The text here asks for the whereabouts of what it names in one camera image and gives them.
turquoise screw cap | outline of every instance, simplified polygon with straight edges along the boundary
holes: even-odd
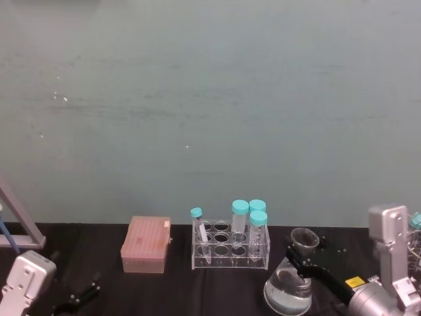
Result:
[[[266,212],[266,203],[261,199],[252,199],[250,201],[250,212],[264,211]]]
[[[421,214],[419,212],[410,217],[409,225],[416,229],[421,229]]]
[[[264,211],[253,211],[250,213],[250,223],[253,226],[263,226],[268,223],[268,215]]]
[[[249,202],[243,199],[237,199],[232,202],[232,213],[236,215],[244,215],[249,212]]]
[[[190,214],[191,217],[196,218],[202,216],[203,212],[200,207],[195,207],[194,209],[191,209]]]

blue tube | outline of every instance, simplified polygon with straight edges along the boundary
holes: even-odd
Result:
[[[11,243],[11,246],[13,250],[16,252],[16,254],[20,254],[20,250],[18,245],[16,245],[16,242],[14,242],[14,239],[12,235],[10,234],[9,230],[7,229],[5,222],[3,222],[3,219],[0,216],[0,230],[3,232],[3,235],[6,236],[6,239]]]

wall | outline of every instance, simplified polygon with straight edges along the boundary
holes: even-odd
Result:
[[[419,30],[418,0],[4,0],[0,172],[45,222],[419,211]]]

test tube rack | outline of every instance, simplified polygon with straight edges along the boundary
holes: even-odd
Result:
[[[249,256],[249,232],[250,224],[247,223],[243,242],[235,243],[231,231],[231,221],[203,220],[207,233],[208,242],[199,240],[199,233],[193,222],[191,239],[191,269],[199,268],[254,268],[268,269],[270,238],[267,225],[264,227],[264,236],[260,239],[259,256]],[[210,263],[203,255],[202,246],[209,246],[211,252]]]

black tablecloth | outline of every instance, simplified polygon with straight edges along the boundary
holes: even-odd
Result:
[[[11,231],[19,231],[16,224]],[[60,251],[57,278],[81,290],[101,273],[101,293],[77,315],[86,316],[237,316],[276,315],[266,305],[263,286],[285,255],[284,237],[291,227],[269,228],[269,270],[191,270],[191,227],[172,225],[172,243],[162,275],[124,273],[120,248],[127,225],[40,224],[47,237],[40,253]],[[372,242],[365,228],[314,228],[320,236],[347,249],[350,263],[364,276],[378,274]],[[0,250],[0,284],[14,261],[10,249]],[[313,303],[307,315],[343,315],[346,309],[318,282],[313,282]]]

